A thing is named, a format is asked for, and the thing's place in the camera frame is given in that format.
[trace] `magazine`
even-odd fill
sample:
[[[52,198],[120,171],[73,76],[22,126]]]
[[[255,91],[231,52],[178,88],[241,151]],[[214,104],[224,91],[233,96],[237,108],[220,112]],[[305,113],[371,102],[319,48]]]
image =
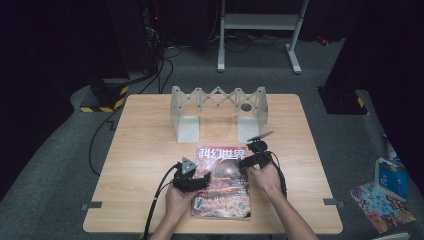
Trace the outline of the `magazine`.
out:
[[[400,161],[377,159],[375,188],[402,202],[408,199],[408,172]]]
[[[350,194],[379,233],[415,221],[404,203],[374,188],[373,182],[353,188]]]
[[[209,185],[192,202],[191,216],[202,218],[250,218],[249,181],[239,161],[246,147],[199,146],[194,178],[211,172]]]

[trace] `black curtain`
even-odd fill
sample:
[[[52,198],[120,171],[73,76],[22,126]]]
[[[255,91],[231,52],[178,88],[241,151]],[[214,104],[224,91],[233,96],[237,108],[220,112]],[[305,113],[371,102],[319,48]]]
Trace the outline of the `black curtain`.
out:
[[[424,193],[424,3],[365,1],[325,88],[367,90],[402,163]]]
[[[43,142],[72,114],[87,82],[65,39],[64,1],[1,1],[0,199]]]

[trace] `cable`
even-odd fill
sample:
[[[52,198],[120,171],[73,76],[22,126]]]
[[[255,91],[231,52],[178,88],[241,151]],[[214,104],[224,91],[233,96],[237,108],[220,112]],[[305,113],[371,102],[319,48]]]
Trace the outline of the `cable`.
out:
[[[162,61],[162,64],[161,64],[161,66],[160,66],[160,68],[158,69],[158,71],[157,71],[157,73],[156,73],[156,75],[155,75],[155,77],[143,88],[143,89],[141,89],[139,92],[138,92],[138,94],[141,94],[141,93],[143,93],[144,92],[144,90],[146,90],[146,88],[147,87],[149,87],[150,86],[150,84],[152,84],[155,80],[156,80],[156,78],[158,78],[159,77],[159,74],[161,73],[161,71],[162,71],[162,68],[163,68],[163,61]],[[150,75],[148,75],[148,76],[145,76],[145,77],[141,77],[141,78],[138,78],[138,79],[134,79],[134,80],[132,80],[132,81],[130,81],[130,82],[127,82],[127,83],[125,83],[125,84],[127,84],[127,85],[130,85],[130,84],[133,84],[133,83],[136,83],[136,82],[139,82],[139,81],[144,81],[144,80],[147,80],[148,78],[150,78],[150,77],[152,77],[152,74],[150,74]],[[90,165],[90,169],[91,169],[91,171],[95,174],[95,175],[97,175],[97,176],[100,176],[100,173],[99,172],[97,172],[95,169],[94,169],[94,167],[93,167],[93,163],[92,163],[92,157],[91,157],[91,153],[92,153],[92,150],[93,150],[93,144],[94,144],[94,139],[96,138],[96,136],[97,136],[97,133],[99,132],[99,130],[100,130],[100,128],[106,123],[106,122],[109,122],[109,119],[111,119],[113,116],[115,116],[115,114],[116,113],[118,113],[119,111],[121,111],[121,109],[123,109],[123,105],[118,109],[118,110],[116,110],[115,112],[113,112],[109,117],[107,117],[98,127],[97,127],[97,129],[96,129],[96,131],[94,132],[94,134],[93,134],[93,137],[91,138],[91,141],[90,141],[90,146],[89,146],[89,149],[88,149],[88,163],[89,163],[89,165]]]
[[[155,207],[156,207],[156,203],[158,201],[158,197],[160,192],[162,191],[163,187],[162,184],[165,181],[166,177],[169,175],[169,173],[174,169],[174,168],[178,168],[178,164],[175,164],[174,166],[172,166],[164,175],[164,177],[162,178],[158,189],[156,190],[155,196],[153,198],[152,201],[152,205],[150,206],[150,211],[149,211],[149,216],[147,217],[147,221],[146,221],[146,226],[144,228],[144,235],[142,238],[140,238],[140,240],[147,240],[147,235],[149,234],[149,227],[150,227],[150,222],[152,221],[152,217],[153,217],[153,212],[155,211]]]
[[[119,112],[120,110],[122,109],[122,106],[118,109],[118,110],[116,110],[115,112],[113,112],[109,117],[107,117],[101,124],[100,124],[100,126],[99,127],[97,127],[97,129],[96,129],[96,132],[94,132],[94,135],[93,135],[93,137],[91,138],[91,142],[90,142],[90,147],[89,147],[89,149],[88,149],[88,163],[90,164],[90,169],[91,169],[91,171],[94,173],[94,174],[96,174],[97,176],[100,176],[100,173],[98,173],[95,169],[94,169],[94,167],[93,167],[93,163],[92,163],[92,159],[91,159],[91,151],[92,151],[92,149],[93,149],[93,143],[94,143],[94,138],[96,137],[96,135],[97,135],[97,133],[99,132],[99,130],[100,130],[100,128],[107,122],[107,121],[109,121],[109,119],[111,118],[111,117],[113,117],[117,112]]]
[[[164,58],[163,60],[165,60],[165,61],[167,61],[171,64],[171,72],[168,74],[168,77],[166,77],[166,80],[163,83],[162,88],[159,91],[160,94],[163,93],[163,89],[165,88],[166,83],[168,82],[169,78],[171,77],[171,74],[174,72],[174,64],[169,59]]]

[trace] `handheld controller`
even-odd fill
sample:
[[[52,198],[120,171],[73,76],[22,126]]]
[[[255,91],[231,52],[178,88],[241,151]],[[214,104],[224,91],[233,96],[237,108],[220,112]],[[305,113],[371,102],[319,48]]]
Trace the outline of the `handheld controller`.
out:
[[[284,194],[284,196],[287,198],[287,187],[286,187],[286,180],[284,178],[283,172],[281,171],[280,167],[277,166],[277,164],[272,159],[272,152],[267,151],[268,145],[262,141],[261,139],[270,135],[273,133],[273,131],[267,132],[265,134],[253,137],[248,139],[247,148],[253,152],[253,155],[244,158],[239,162],[240,168],[248,168],[251,166],[254,166],[256,164],[259,164],[259,167],[262,169],[264,168],[268,163],[272,163],[274,167],[278,171],[278,176],[280,178],[280,184],[281,184],[281,191]]]

